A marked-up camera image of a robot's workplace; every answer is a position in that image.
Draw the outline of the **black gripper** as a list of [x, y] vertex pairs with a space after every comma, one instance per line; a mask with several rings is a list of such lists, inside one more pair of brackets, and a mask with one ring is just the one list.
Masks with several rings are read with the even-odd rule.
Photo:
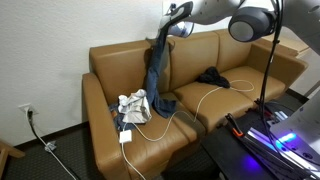
[[168, 32], [187, 32], [192, 29], [192, 23], [184, 22], [184, 19], [191, 15], [193, 3], [186, 2], [179, 7], [165, 14], [160, 21], [159, 29]]

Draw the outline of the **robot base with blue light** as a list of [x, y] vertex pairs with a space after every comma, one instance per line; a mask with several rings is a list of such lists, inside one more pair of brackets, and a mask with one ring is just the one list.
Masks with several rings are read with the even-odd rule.
[[278, 178], [319, 180], [319, 96], [313, 96], [291, 115], [275, 111], [266, 125], [250, 127], [242, 141]]

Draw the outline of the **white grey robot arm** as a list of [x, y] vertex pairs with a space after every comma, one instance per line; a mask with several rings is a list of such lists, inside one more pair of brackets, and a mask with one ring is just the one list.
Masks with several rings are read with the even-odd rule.
[[284, 26], [320, 54], [320, 0], [270, 1], [272, 10], [253, 6], [251, 0], [190, 0], [163, 15], [160, 29], [188, 37], [194, 23], [210, 25], [230, 17], [228, 30], [237, 41], [255, 41]]

